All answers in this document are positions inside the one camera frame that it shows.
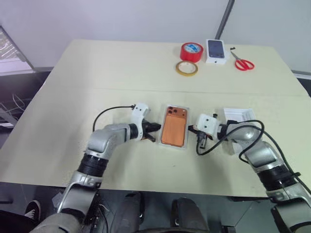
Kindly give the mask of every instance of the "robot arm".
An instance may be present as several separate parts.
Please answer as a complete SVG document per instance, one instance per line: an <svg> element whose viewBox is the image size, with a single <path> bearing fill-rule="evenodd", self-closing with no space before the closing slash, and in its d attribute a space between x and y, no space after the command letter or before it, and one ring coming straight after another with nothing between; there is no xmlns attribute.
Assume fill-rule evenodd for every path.
<svg viewBox="0 0 311 233"><path fill-rule="evenodd" d="M155 139L149 134L158 131L161 125L149 123L144 117L149 112L147 105L139 103L132 112L132 124L107 125L92 133L79 168L74 171L65 189L57 214L46 218L32 232L78 232L90 214L103 173L114 149L131 139Z"/></svg>
<svg viewBox="0 0 311 233"><path fill-rule="evenodd" d="M246 150L244 155L248 164L266 188L270 201L276 203L271 212L280 232L311 232L309 189L298 178L298 174L292 171L285 157L277 153L269 143L259 139L260 128L250 122L232 121L221 125L215 117L205 114L199 116L194 128L194 133L198 135L198 145L204 139L204 132L212 139L222 139L227 135L227 140L239 143L243 151Z"/></svg>

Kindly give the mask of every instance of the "table surface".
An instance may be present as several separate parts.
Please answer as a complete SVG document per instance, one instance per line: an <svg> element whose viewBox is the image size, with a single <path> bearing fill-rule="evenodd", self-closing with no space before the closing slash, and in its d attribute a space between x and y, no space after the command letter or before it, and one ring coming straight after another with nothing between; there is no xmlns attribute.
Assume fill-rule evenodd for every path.
<svg viewBox="0 0 311 233"><path fill-rule="evenodd" d="M283 149L294 171L311 186L311 102L272 47L235 45L235 53L255 64L242 72L198 63L184 77L175 71L181 44L75 40L18 121L0 151L3 182L65 186L83 157L96 115L108 107L144 102L147 120L161 123L163 108L190 108L190 124L200 113L224 107L252 108ZM97 127L129 123L131 111L113 110ZM223 147L197 156L195 135L186 150L149 140L116 148L101 188L265 197L252 168Z"/></svg>

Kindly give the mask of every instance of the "red scissors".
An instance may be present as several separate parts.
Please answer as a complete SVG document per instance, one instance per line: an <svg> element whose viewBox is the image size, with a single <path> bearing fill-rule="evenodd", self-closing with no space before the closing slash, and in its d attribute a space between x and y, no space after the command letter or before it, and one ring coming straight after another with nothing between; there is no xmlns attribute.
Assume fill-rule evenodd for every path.
<svg viewBox="0 0 311 233"><path fill-rule="evenodd" d="M239 58L237 55L235 55L233 52L231 52L232 55L235 57L236 61L235 61L235 67L239 70L242 71L247 71L250 69L255 68L255 65L253 63L251 63L250 61L244 60Z"/></svg>

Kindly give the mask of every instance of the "clear phone case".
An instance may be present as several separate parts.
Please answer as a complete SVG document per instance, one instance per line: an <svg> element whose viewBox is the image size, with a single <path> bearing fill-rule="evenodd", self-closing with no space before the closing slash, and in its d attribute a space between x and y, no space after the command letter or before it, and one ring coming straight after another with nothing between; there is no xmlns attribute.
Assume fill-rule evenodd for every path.
<svg viewBox="0 0 311 233"><path fill-rule="evenodd" d="M189 110L188 107L166 105L158 137L159 144L178 149L187 148Z"/></svg>

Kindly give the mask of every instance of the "orange phone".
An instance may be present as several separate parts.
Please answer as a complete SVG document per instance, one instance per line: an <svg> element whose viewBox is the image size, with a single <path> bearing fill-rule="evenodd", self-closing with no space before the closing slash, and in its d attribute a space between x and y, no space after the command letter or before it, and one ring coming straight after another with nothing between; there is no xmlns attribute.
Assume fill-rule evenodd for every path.
<svg viewBox="0 0 311 233"><path fill-rule="evenodd" d="M166 109L164 126L161 136L163 144L183 147L187 125L187 110L169 106Z"/></svg>

